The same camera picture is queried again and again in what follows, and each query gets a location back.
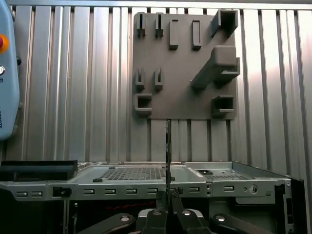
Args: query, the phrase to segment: orange button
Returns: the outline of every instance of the orange button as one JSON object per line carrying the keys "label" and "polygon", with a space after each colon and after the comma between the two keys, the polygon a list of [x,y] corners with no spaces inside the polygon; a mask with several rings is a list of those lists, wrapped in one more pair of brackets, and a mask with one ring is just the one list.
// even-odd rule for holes
{"label": "orange button", "polygon": [[0,34],[0,54],[4,53],[9,47],[9,41],[5,35]]}
{"label": "orange button", "polygon": [[3,45],[4,45],[4,40],[3,38],[0,38],[0,49],[3,47]]}

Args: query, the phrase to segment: sheet metal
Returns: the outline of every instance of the sheet metal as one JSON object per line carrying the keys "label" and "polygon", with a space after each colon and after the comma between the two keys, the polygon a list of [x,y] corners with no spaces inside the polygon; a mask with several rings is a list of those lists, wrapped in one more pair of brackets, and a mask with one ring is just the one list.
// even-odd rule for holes
{"label": "sheet metal", "polygon": [[174,161],[238,160],[305,179],[312,204],[312,5],[8,0],[22,59],[9,160],[164,161],[165,121],[132,118],[133,16],[240,10],[233,121],[172,121]]}

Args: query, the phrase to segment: ventilation grid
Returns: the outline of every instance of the ventilation grid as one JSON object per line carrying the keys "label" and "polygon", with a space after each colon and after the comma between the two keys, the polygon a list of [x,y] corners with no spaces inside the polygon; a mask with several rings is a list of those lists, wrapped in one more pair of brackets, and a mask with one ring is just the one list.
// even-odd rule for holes
{"label": "ventilation grid", "polygon": [[242,175],[207,175],[209,180],[245,180],[248,179]]}
{"label": "ventilation grid", "polygon": [[153,180],[165,177],[165,169],[157,167],[114,168],[101,176],[105,180]]}

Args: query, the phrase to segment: control panel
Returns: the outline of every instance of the control panel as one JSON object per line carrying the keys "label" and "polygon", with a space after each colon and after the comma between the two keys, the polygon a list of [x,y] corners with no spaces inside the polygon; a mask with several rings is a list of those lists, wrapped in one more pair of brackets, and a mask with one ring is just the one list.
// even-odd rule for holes
{"label": "control panel", "polygon": [[16,127],[20,90],[13,17],[0,0],[0,141],[9,138]]}

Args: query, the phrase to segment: red wire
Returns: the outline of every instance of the red wire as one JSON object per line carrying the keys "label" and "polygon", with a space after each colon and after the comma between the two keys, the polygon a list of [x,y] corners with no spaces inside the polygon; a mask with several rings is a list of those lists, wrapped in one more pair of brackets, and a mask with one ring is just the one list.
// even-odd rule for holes
{"label": "red wire", "polygon": [[154,204],[155,204],[154,201],[150,201],[150,202],[145,202],[145,203],[128,204],[128,205],[124,205],[124,206],[106,207],[105,209],[115,211],[115,210],[119,210],[119,209],[127,209],[127,208],[131,208],[131,207],[136,207],[136,206],[150,206],[150,205],[154,205]]}

